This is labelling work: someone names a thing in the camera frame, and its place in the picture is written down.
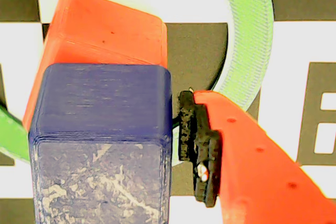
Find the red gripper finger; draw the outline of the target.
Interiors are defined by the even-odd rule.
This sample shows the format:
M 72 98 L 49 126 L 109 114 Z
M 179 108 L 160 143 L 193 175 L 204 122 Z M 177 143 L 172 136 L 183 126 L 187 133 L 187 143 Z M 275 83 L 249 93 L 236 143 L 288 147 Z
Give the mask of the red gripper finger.
M 335 223 L 335 203 L 243 109 L 214 91 L 182 91 L 178 158 L 223 223 Z

